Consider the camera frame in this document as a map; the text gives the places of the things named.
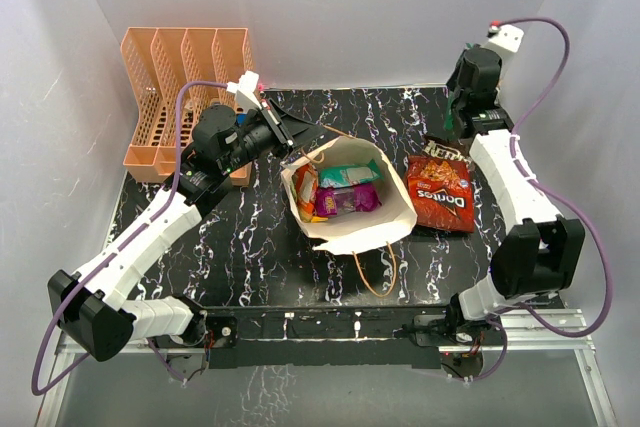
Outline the orange chips bag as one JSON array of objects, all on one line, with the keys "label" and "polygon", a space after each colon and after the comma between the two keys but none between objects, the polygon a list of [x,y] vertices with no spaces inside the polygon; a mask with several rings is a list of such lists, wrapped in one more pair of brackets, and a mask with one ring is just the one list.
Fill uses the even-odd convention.
[{"label": "orange chips bag", "polygon": [[474,231],[473,185],[464,161],[410,156],[404,179],[419,226]]}]

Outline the brown Kettle chips bag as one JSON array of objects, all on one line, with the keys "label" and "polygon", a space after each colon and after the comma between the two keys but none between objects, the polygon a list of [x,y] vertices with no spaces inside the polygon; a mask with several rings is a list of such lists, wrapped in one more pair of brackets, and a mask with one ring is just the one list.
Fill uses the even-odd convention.
[{"label": "brown Kettle chips bag", "polygon": [[467,166],[472,164],[468,143],[459,140],[448,141],[432,135],[425,135],[424,141],[423,152],[427,156],[443,160],[460,161],[464,162]]}]

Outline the orange candy pack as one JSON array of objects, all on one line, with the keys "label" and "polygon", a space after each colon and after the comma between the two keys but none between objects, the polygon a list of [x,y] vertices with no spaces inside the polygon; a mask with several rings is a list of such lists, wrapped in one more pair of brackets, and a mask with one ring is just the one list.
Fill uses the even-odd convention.
[{"label": "orange candy pack", "polygon": [[296,169],[292,176],[292,188],[300,219],[311,222],[318,188],[318,172],[311,163]]}]

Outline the brown paper bag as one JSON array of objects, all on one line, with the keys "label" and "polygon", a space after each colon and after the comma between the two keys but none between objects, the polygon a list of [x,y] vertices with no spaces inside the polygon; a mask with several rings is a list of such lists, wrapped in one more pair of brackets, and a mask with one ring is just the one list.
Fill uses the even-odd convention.
[{"label": "brown paper bag", "polygon": [[[281,180],[302,232],[321,242],[317,250],[352,257],[365,287],[378,298],[388,296],[399,274],[393,245],[417,224],[401,177],[381,148],[348,134],[299,152],[297,160],[283,164]],[[390,285],[382,292],[371,285],[359,259],[378,248],[391,261]]]}]

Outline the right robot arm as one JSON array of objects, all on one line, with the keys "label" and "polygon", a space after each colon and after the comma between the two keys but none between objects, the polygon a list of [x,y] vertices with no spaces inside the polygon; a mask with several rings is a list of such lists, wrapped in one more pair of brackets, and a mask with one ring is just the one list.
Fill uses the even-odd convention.
[{"label": "right robot arm", "polygon": [[542,294],[568,288],[585,240],[578,219],[566,219],[522,174],[510,143],[513,123],[497,103],[502,59],[479,45],[466,48],[447,82],[451,112],[447,129],[469,147],[469,156],[489,183],[506,227],[488,274],[454,295],[445,311],[447,335],[466,344],[486,319]]}]

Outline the green snack bag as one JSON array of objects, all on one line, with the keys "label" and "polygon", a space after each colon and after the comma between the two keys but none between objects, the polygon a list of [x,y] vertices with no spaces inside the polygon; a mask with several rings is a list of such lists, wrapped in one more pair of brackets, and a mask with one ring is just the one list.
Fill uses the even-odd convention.
[{"label": "green snack bag", "polygon": [[464,130],[464,119],[461,116],[461,101],[463,89],[455,87],[448,91],[444,128],[454,136],[459,136]]}]

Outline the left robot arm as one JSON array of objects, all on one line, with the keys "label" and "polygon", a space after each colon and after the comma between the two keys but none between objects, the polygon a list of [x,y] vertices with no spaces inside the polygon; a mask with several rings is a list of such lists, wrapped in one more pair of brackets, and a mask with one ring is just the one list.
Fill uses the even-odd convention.
[{"label": "left robot arm", "polygon": [[130,292],[232,190],[231,173],[267,154],[285,159],[325,132],[271,101],[260,101],[242,121],[225,105],[206,108],[180,167],[149,207],[74,274],[58,271],[50,278],[58,327],[98,362],[111,359],[133,340],[167,335],[186,346],[200,343],[207,323],[198,303],[182,295],[132,301]]}]

